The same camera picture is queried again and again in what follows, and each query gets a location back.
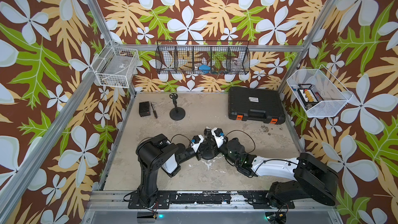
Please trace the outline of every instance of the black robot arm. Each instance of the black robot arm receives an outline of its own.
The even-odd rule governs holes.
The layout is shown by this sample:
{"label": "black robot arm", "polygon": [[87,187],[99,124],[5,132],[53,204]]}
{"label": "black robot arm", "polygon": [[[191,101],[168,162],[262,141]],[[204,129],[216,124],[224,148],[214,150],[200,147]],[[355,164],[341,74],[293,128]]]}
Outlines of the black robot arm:
{"label": "black robot arm", "polygon": [[205,129],[203,136],[194,136],[188,148],[183,144],[170,143],[163,134],[138,145],[141,184],[137,193],[142,206],[152,207],[156,201],[159,168],[173,177],[180,171],[182,162],[193,157],[209,160],[219,153],[249,178],[275,175],[291,179],[272,184],[266,198],[273,207],[303,198],[312,198],[328,206],[335,205],[337,173],[310,154],[301,153],[291,159],[264,158],[247,153],[237,138],[228,141],[220,128]]}

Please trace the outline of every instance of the blue object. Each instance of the blue object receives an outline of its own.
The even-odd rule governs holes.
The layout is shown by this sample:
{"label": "blue object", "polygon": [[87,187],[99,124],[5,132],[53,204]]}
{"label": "blue object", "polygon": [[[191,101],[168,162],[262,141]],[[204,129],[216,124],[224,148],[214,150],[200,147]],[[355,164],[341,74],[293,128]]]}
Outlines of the blue object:
{"label": "blue object", "polygon": [[200,70],[210,70],[210,67],[209,66],[207,66],[207,65],[205,65],[205,64],[203,64],[203,65],[201,65],[200,67],[199,67],[199,69]]}

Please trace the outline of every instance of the wire basket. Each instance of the wire basket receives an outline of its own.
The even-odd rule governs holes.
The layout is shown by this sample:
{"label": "wire basket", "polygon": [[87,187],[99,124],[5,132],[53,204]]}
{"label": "wire basket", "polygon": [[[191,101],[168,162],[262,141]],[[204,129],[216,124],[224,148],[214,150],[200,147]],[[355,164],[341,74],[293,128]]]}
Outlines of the wire basket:
{"label": "wire basket", "polygon": [[101,86],[129,87],[139,61],[137,50],[126,47],[110,47],[104,49],[98,58],[102,61],[95,70],[95,74]]}
{"label": "wire basket", "polygon": [[[326,68],[321,66],[319,69],[299,69],[287,79],[287,84],[309,118],[335,117],[352,97],[351,92],[342,93],[349,91],[330,71],[326,69],[325,74],[321,69]],[[300,95],[301,84],[313,85],[311,91],[318,93],[322,100],[315,105],[303,102]]]}
{"label": "wire basket", "polygon": [[246,45],[229,45],[226,41],[214,45],[178,45],[173,41],[157,41],[157,73],[186,74],[247,74],[250,69],[250,52]]}

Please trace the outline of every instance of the label sticker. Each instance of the label sticker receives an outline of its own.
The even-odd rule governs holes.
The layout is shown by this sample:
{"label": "label sticker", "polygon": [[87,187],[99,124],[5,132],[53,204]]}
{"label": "label sticker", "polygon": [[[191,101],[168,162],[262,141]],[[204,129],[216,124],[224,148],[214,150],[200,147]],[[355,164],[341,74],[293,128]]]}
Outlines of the label sticker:
{"label": "label sticker", "polygon": [[256,97],[249,97],[249,101],[251,101],[251,102],[258,102],[258,98],[256,98]]}

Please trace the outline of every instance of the black tool case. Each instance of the black tool case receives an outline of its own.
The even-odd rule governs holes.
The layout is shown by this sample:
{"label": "black tool case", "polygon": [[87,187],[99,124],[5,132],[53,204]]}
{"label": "black tool case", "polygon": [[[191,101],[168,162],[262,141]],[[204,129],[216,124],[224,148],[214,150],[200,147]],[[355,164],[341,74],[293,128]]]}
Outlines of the black tool case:
{"label": "black tool case", "polygon": [[232,120],[262,121],[283,124],[285,113],[278,91],[231,87],[228,95],[228,117]]}

